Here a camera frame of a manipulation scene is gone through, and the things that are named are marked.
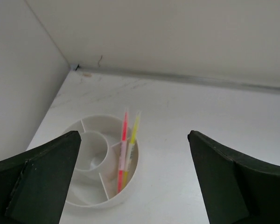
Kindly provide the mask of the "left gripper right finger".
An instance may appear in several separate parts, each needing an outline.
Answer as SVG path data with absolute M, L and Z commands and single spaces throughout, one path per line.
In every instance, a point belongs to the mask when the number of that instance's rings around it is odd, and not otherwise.
M 188 141 L 211 224 L 280 224 L 280 166 L 192 130 Z

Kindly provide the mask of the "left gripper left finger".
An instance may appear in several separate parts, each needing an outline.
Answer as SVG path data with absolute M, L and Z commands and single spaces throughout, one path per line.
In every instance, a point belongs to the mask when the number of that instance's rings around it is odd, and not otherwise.
M 57 224 L 81 145 L 69 131 L 0 161 L 0 224 Z

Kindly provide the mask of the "pink clear pen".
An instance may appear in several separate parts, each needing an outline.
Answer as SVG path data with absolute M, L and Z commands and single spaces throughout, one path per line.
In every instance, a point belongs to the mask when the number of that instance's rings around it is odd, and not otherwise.
M 118 165 L 118 182 L 117 182 L 117 193 L 122 190 L 123 186 L 123 173 L 126 162 L 126 148 L 127 148 L 127 136 L 128 136 L 128 120 L 129 120 L 128 109 L 125 109 L 123 124 L 122 124 L 122 135 L 121 135 L 121 147 Z

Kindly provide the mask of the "yellow clear pen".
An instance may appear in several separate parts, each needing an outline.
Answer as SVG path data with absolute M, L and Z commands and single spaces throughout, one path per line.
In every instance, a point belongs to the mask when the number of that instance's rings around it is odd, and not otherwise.
M 138 111 L 136 118 L 135 118 L 134 125 L 133 125 L 132 135 L 131 135 L 131 138 L 130 138 L 130 141 L 128 144 L 128 149 L 127 149 L 127 153 L 126 153 L 125 169 L 124 169 L 123 180 L 122 180 L 122 189 L 127 184 L 128 173 L 129 173 L 131 162 L 133 159 L 133 151 L 134 151 L 134 146 L 135 146 L 135 142 L 136 142 L 136 135 L 137 135 L 137 131 L 139 129 L 139 124 L 140 124 L 140 115 L 141 115 L 141 111 Z

